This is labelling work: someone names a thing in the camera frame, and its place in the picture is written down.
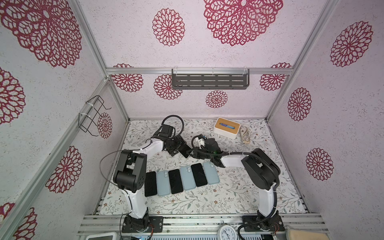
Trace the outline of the black bare phone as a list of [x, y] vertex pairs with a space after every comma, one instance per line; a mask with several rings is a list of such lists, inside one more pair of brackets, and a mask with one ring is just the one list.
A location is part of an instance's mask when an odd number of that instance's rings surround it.
[[191, 165], [196, 187], [202, 187], [208, 184], [202, 164]]
[[152, 197], [158, 194], [157, 188], [157, 173], [148, 172], [146, 173], [145, 179], [145, 197]]

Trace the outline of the purple bare phone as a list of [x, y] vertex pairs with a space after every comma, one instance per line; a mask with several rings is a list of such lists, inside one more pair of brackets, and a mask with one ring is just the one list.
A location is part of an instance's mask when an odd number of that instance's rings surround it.
[[181, 173], [179, 169], [169, 171], [169, 181], [171, 187], [171, 194], [178, 194], [184, 191]]

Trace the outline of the light blue phone case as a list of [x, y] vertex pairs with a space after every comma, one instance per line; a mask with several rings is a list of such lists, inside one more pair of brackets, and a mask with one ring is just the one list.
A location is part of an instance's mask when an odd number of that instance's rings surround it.
[[157, 191], [158, 196], [163, 197], [171, 194], [171, 185], [168, 171], [157, 172]]

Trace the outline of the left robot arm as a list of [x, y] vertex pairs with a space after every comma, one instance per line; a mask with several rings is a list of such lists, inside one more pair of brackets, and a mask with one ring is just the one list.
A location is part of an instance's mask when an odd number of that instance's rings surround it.
[[113, 180], [109, 183], [121, 190], [131, 206], [124, 219], [122, 230], [145, 232], [152, 226], [143, 189], [147, 175], [147, 160], [162, 151], [167, 151], [171, 156], [180, 153], [188, 158], [188, 151], [191, 148], [181, 136], [184, 126], [180, 116], [167, 116], [143, 146], [134, 150], [118, 151], [119, 159]]

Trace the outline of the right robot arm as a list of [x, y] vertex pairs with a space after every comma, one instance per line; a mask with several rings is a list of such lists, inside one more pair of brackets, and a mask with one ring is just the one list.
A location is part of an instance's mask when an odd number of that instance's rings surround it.
[[280, 186], [278, 165], [259, 148], [251, 152], [223, 152], [217, 141], [198, 135], [191, 140], [190, 156], [209, 159], [219, 168], [244, 169], [252, 183], [259, 189], [259, 207], [254, 222], [243, 223], [238, 230], [256, 229], [277, 231], [279, 212], [277, 210], [277, 188]]

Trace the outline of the white tissue box wooden lid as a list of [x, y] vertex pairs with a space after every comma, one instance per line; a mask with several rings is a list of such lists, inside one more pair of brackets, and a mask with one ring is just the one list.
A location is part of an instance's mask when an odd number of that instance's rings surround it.
[[218, 118], [214, 124], [214, 134], [234, 140], [240, 131], [241, 124], [224, 118]]

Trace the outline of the white analog clock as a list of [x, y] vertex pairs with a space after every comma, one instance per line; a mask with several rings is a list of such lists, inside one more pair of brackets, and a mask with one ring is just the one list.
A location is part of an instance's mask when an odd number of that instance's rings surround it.
[[221, 226], [217, 233], [218, 240], [237, 240], [237, 237], [237, 231], [229, 225]]

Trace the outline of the white tablet device corner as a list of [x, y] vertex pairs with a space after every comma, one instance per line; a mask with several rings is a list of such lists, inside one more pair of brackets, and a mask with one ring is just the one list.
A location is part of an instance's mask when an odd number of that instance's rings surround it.
[[116, 232], [93, 234], [86, 237], [86, 240], [117, 240]]

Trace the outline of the beige cushion pad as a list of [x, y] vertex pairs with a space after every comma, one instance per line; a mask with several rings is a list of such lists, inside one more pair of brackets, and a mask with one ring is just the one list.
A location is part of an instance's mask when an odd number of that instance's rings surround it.
[[309, 231], [301, 231], [289, 229], [286, 231], [287, 240], [329, 240], [330, 238], [324, 233], [315, 233]]

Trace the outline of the grey wall shelf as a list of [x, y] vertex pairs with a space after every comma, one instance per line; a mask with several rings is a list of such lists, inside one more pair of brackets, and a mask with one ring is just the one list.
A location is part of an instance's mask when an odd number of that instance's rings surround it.
[[179, 73], [172, 69], [171, 84], [174, 90], [246, 90], [250, 85], [250, 74], [201, 74]]

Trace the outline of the metal base rail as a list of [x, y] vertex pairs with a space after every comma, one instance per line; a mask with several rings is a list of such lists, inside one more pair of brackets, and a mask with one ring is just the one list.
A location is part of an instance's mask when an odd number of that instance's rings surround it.
[[[166, 235], [216, 235], [219, 228], [229, 225], [234, 229], [239, 226], [253, 223], [256, 215], [246, 214], [209, 214], [209, 215], [150, 215], [150, 223], [155, 227], [154, 237]], [[285, 230], [295, 229], [301, 231], [322, 233], [329, 235], [325, 221], [320, 214], [279, 214], [272, 229], [267, 232], [260, 227], [246, 227], [241, 229], [243, 236], [272, 234], [278, 231], [283, 237]], [[130, 230], [121, 215], [86, 215], [84, 216], [76, 237], [84, 240], [86, 236], [115, 232], [118, 236], [140, 236], [138, 231]]]

